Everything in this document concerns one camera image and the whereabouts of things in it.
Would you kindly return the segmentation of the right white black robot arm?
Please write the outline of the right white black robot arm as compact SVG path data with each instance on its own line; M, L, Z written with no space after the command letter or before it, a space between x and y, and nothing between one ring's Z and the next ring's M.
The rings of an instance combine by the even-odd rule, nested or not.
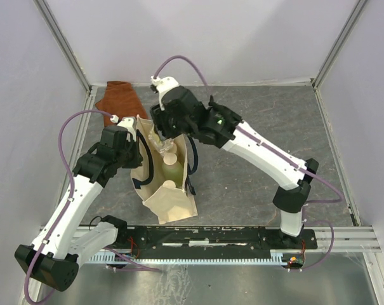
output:
M250 162L277 182L272 200L281 211L279 241L294 248L302 240L302 211L318 169L314 159L302 160L283 151L254 131L236 112L209 99L208 105L180 85L151 85L159 97L151 107L154 129L163 139L181 134L215 146Z

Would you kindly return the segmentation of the green pump dispenser bottle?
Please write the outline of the green pump dispenser bottle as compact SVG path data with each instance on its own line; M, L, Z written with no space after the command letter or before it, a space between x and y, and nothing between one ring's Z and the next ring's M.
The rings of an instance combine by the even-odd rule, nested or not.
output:
M181 184L183 179L183 168L181 164L177 161L176 164L172 166L162 164L162 172L166 180L172 180L176 184Z

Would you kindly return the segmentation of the clear bottle black cap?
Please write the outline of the clear bottle black cap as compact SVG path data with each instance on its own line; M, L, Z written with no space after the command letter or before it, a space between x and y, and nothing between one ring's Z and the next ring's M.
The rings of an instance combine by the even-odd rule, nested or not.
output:
M162 140L158 133L155 131L154 126L150 129L148 138L153 148L161 156L163 156L165 153L170 153L172 148L174 148L174 141L172 139Z

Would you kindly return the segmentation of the cream lotion bottle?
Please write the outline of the cream lotion bottle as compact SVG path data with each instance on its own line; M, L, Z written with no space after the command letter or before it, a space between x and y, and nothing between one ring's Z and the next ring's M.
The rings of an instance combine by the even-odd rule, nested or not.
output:
M166 152L163 157L165 165L172 166L178 161L177 155L172 152Z

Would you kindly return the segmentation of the cream canvas tote bag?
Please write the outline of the cream canvas tote bag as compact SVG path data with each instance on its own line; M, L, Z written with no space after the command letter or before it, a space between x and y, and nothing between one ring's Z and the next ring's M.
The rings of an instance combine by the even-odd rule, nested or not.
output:
M165 158L165 154L154 147L151 120L137 117L136 131L143 162L131 171L130 177L143 205L156 215L160 224L198 215L192 187L187 185L186 137L175 138L172 143L176 151L173 156Z

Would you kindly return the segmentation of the green bottle round cap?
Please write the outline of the green bottle round cap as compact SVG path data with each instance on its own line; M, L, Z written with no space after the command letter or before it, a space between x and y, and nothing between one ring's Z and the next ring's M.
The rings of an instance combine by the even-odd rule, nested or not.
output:
M163 183L162 183L162 187L166 187L166 188L169 188L169 189L176 189L176 183L172 180L165 180Z

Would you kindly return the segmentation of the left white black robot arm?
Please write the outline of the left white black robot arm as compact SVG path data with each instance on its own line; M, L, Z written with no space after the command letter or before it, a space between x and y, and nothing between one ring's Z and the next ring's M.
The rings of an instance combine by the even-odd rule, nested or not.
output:
M142 164L134 121L109 125L100 141L83 154L73 169L70 186L44 229L30 245L19 245L15 259L30 277L57 290L73 283L79 268L104 247L128 242L127 223L111 215L79 239L73 239L84 214L120 168Z

